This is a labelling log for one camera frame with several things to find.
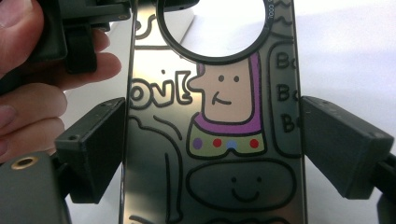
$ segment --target smiley mouth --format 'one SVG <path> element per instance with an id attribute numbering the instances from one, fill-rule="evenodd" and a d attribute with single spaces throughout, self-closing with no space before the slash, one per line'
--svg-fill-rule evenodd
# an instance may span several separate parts
<path id="1" fill-rule="evenodd" d="M 236 193 L 235 189 L 232 190 L 232 194 L 233 194 L 233 196 L 235 197 L 235 199 L 238 200 L 238 201 L 241 202 L 241 203 L 251 203 L 251 202 L 254 202 L 254 201 L 256 201 L 256 200 L 259 198 L 259 196 L 260 196 L 260 193 L 259 193 L 258 191 L 256 191 L 256 193 L 253 195 L 253 197 L 250 197 L 250 198 L 243 198 L 243 197 L 239 196 L 239 195 Z"/>
<path id="2" fill-rule="evenodd" d="M 214 105 L 216 102 L 218 102 L 219 104 L 222 104 L 222 105 L 230 105 L 232 103 L 231 101 L 223 101 L 223 100 L 219 99 L 218 95 L 219 95 L 219 91 L 216 92 L 216 94 L 213 96 L 212 105 Z"/>

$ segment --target hand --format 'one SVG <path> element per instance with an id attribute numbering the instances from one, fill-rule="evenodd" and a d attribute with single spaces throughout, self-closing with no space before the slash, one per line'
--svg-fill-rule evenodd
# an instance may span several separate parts
<path id="1" fill-rule="evenodd" d="M 53 152 L 64 131 L 58 118 L 66 110 L 64 91 L 101 81 L 120 71 L 120 61 L 102 53 L 109 40 L 93 30 L 98 67 L 94 73 L 69 75 L 62 62 L 27 63 L 44 20 L 36 0 L 0 0 L 0 78 L 19 67 L 25 85 L 0 96 L 0 163 L 32 151 Z"/>

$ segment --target white surface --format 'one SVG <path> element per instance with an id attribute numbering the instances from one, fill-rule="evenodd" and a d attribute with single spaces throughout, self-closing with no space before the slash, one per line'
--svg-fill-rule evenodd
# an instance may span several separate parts
<path id="1" fill-rule="evenodd" d="M 301 90 L 354 113 L 396 136 L 396 3 L 394 0 L 296 0 Z M 68 93 L 66 126 L 95 105 L 125 96 L 129 21 L 110 33 L 108 49 L 122 61 L 109 81 Z M 377 223 L 376 190 L 369 201 L 342 199 L 313 164 L 306 161 L 308 217 L 311 224 Z M 98 205 L 69 203 L 75 224 L 117 223 L 120 172 Z"/>

